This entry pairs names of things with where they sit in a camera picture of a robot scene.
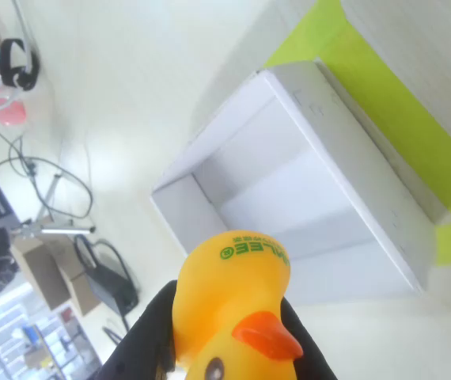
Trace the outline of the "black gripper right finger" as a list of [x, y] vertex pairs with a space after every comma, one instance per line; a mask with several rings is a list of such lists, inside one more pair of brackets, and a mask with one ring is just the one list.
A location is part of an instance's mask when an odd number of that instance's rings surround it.
[[297, 379], [336, 380], [334, 372], [286, 298], [281, 302], [282, 323], [298, 341], [303, 356], [294, 360]]

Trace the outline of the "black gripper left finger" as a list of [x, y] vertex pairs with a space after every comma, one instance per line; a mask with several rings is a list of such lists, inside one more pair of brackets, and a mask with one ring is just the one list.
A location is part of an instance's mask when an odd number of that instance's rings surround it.
[[166, 379], [176, 369], [172, 304], [177, 281], [168, 282], [100, 369], [102, 379]]

